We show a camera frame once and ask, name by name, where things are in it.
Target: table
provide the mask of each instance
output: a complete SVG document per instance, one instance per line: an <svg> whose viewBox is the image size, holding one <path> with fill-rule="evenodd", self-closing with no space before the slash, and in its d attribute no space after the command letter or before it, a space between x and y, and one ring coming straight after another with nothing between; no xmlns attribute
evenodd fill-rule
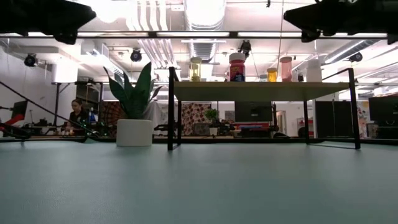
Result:
<svg viewBox="0 0 398 224"><path fill-rule="evenodd" d="M398 220L396 146L29 141L0 155L3 224Z"/></svg>
<svg viewBox="0 0 398 224"><path fill-rule="evenodd" d="M181 145L182 101L302 101L304 109L305 142L310 144L308 100L349 89L353 119L354 149L360 149L359 124L356 106L353 68L346 68L327 78L348 72L349 83L298 82L180 82L175 68L169 68L169 117L167 149ZM174 139L174 96L178 99L177 139Z"/></svg>

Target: ventilation duct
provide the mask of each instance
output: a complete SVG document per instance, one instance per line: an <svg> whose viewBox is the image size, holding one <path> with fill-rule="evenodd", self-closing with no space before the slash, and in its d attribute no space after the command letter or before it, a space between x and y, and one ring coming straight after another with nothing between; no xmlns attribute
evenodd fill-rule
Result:
<svg viewBox="0 0 398 224"><path fill-rule="evenodd" d="M190 31L217 31L223 27L226 0L184 0L185 25ZM216 53L216 44L191 43L191 57L210 62Z"/></svg>
<svg viewBox="0 0 398 224"><path fill-rule="evenodd" d="M348 58L349 56L354 55L361 50L378 43L379 41L380 40L352 40L350 43L328 54L325 57L325 63L331 64L339 62L340 60Z"/></svg>

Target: potted plant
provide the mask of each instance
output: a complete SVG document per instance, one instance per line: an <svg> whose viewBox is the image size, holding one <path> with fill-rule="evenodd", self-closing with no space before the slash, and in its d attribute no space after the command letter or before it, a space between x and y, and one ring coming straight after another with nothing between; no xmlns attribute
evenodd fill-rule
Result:
<svg viewBox="0 0 398 224"><path fill-rule="evenodd" d="M218 132L218 121L217 121L218 111L216 109L209 109L205 111L205 117L211 121L210 125L210 135L217 136Z"/></svg>
<svg viewBox="0 0 398 224"><path fill-rule="evenodd" d="M152 145L152 121L144 119L144 112L148 103L162 88L158 87L152 97L155 80L151 80L151 63L141 71L135 86L130 83L129 77L123 73L123 79L114 74L114 79L109 76L109 87L113 96L119 100L127 119L118 120L116 144L118 146L150 146Z"/></svg>

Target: small plant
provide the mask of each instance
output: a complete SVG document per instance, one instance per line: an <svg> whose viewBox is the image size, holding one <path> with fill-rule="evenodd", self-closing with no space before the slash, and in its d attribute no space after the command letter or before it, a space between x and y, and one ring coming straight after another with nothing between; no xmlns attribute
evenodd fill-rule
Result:
<svg viewBox="0 0 398 224"><path fill-rule="evenodd" d="M208 109L205 111L205 117L211 121L212 128L215 128L217 124L217 116L218 116L218 111L216 109Z"/></svg>
<svg viewBox="0 0 398 224"><path fill-rule="evenodd" d="M123 73L123 79L114 74L114 79L109 76L109 87L116 99L119 100L122 110L126 113L128 119L143 119L144 112L148 103L157 96L162 86L155 89L154 94L150 96L154 88L155 80L151 80L151 63L149 62L142 69L135 86L130 83L129 77Z"/></svg>

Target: snake plant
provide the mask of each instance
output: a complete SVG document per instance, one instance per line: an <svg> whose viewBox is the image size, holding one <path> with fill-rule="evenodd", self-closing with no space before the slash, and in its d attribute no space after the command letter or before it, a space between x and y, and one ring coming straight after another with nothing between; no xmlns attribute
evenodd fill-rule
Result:
<svg viewBox="0 0 398 224"><path fill-rule="evenodd" d="M119 100L122 110L126 113L128 119L143 119L144 112L148 103L157 96L162 86L155 89L155 80L151 80L151 63L149 62L141 71L135 86L130 83L129 77L123 72L123 79L114 74L111 78L107 69L104 67L109 78L109 87L113 96Z"/></svg>

